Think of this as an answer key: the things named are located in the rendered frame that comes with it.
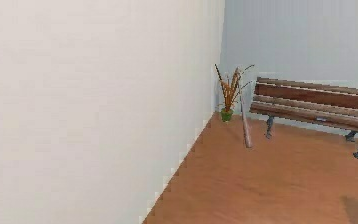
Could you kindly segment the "orange plant in green pot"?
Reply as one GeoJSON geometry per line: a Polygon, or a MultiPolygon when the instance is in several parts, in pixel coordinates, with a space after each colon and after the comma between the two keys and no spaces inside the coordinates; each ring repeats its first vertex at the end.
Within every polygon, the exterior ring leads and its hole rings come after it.
{"type": "Polygon", "coordinates": [[[223,122],[229,122],[232,119],[232,115],[234,113],[233,108],[237,102],[236,98],[242,95],[242,90],[246,87],[246,85],[241,86],[240,81],[242,80],[245,72],[252,67],[254,67],[254,64],[249,65],[244,69],[237,67],[233,72],[231,79],[228,77],[223,79],[218,66],[215,65],[223,97],[223,102],[219,104],[220,115],[223,122]]]}

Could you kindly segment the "pale wooden baseball bat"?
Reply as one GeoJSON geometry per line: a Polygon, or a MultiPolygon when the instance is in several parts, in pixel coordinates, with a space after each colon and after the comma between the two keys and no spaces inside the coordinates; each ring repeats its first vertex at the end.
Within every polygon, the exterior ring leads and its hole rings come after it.
{"type": "Polygon", "coordinates": [[[253,145],[252,145],[252,140],[251,140],[251,136],[250,136],[249,125],[248,125],[246,114],[244,111],[244,103],[243,103],[242,94],[240,94],[240,108],[241,108],[241,116],[242,116],[242,123],[243,123],[245,146],[246,146],[246,148],[252,148],[253,145]]]}

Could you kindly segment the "brown slatted wooden bench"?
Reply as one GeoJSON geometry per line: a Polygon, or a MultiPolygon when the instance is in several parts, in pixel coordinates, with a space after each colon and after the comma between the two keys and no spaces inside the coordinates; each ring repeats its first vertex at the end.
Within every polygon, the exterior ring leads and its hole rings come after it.
{"type": "MultiPolygon", "coordinates": [[[[345,139],[354,142],[358,133],[358,89],[258,77],[250,112],[267,116],[268,139],[278,117],[348,130],[345,139]]],[[[353,156],[358,159],[358,150],[353,156]]]]}

